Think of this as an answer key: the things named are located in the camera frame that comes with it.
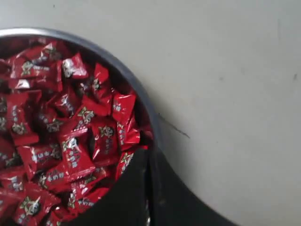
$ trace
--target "white surface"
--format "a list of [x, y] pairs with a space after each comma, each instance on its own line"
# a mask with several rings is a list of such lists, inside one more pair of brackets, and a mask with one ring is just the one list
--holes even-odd
[[168, 159], [198, 197], [245, 226], [299, 226], [300, 8], [298, 0], [10, 0], [1, 1], [0, 27], [60, 29], [109, 50], [190, 136], [163, 124]]

